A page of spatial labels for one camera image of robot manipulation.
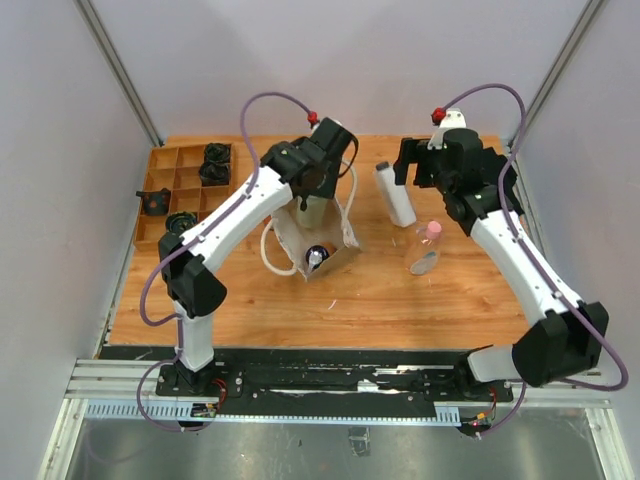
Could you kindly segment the white bottle grey cap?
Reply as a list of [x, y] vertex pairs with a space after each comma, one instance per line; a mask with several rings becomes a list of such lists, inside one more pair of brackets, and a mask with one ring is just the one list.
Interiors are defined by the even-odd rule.
[[388, 162], [378, 163], [375, 166], [374, 177], [391, 222], [401, 228], [413, 225], [417, 221], [414, 207], [406, 186], [395, 184], [393, 167]]

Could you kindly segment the cream bottle beige cap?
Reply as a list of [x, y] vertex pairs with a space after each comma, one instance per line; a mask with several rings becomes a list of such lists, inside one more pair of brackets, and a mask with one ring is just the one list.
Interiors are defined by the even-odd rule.
[[317, 229], [322, 226], [329, 200], [317, 196], [297, 198], [295, 219], [297, 224], [305, 229]]

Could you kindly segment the beige canvas bag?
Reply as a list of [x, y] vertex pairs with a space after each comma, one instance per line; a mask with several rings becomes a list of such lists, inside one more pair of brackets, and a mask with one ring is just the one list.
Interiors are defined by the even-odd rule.
[[[300, 227], [295, 219], [297, 199], [279, 208], [265, 220], [260, 238], [260, 255], [265, 267], [272, 273], [290, 277], [296, 274], [309, 282], [329, 275], [352, 261], [361, 252], [361, 245], [349, 220], [349, 214], [358, 189], [358, 175], [354, 168], [351, 175], [351, 189], [345, 205], [337, 199], [329, 200], [322, 226], [317, 229]], [[267, 256], [268, 233], [274, 233], [282, 250], [292, 263], [287, 269], [274, 266]], [[306, 273], [305, 253], [312, 245], [329, 242], [337, 251], [312, 273]]]

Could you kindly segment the clear bottle pink cap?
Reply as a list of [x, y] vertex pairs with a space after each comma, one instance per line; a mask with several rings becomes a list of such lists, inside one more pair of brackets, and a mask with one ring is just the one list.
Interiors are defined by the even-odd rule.
[[435, 220], [412, 227], [405, 257], [410, 274], [423, 276], [435, 268], [439, 259], [442, 231], [442, 225]]

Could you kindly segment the wooden compartment tray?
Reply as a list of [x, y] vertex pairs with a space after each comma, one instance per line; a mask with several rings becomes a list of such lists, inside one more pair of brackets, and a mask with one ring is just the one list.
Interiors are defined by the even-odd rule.
[[157, 242], [167, 232], [165, 221], [175, 212], [193, 212], [198, 222], [216, 210], [234, 191], [235, 152], [231, 145], [230, 183], [224, 186], [203, 187], [198, 175], [204, 161], [207, 144], [161, 147], [151, 150], [143, 187], [139, 191], [171, 191], [169, 212], [164, 216], [142, 213], [141, 200], [136, 222], [134, 246], [140, 251], [155, 251]]

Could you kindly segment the black garment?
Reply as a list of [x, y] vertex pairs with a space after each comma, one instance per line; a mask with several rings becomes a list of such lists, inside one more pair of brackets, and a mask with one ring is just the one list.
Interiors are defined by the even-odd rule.
[[524, 209], [515, 191], [518, 174], [515, 168], [508, 162], [506, 155], [501, 155], [500, 158], [502, 161], [501, 171], [505, 170], [505, 173], [503, 179], [499, 181], [499, 185], [503, 187], [509, 209], [515, 211], [518, 217], [521, 217], [524, 214]]

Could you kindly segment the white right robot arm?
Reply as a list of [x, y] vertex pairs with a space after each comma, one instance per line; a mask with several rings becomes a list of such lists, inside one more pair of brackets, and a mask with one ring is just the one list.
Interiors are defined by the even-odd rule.
[[460, 110], [438, 108], [432, 118], [431, 137], [402, 139], [397, 160], [376, 169], [391, 220], [399, 227], [417, 221], [406, 187], [414, 165], [414, 185], [440, 192], [449, 217], [494, 262], [529, 324], [512, 345], [468, 353], [452, 377], [455, 392], [474, 400], [494, 380], [522, 380], [532, 387], [573, 382], [598, 365], [608, 312], [568, 287], [528, 237], [513, 193], [517, 174], [507, 158], [483, 145]]

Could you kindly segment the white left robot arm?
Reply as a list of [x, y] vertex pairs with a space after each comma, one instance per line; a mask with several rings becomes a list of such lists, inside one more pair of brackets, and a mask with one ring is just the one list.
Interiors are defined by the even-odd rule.
[[179, 323], [179, 383], [190, 394], [203, 395], [214, 383], [213, 317], [227, 296], [216, 272], [267, 216], [333, 187], [344, 153], [356, 143], [351, 132], [325, 118], [309, 136], [270, 147], [244, 185], [203, 221], [159, 241], [162, 279]]

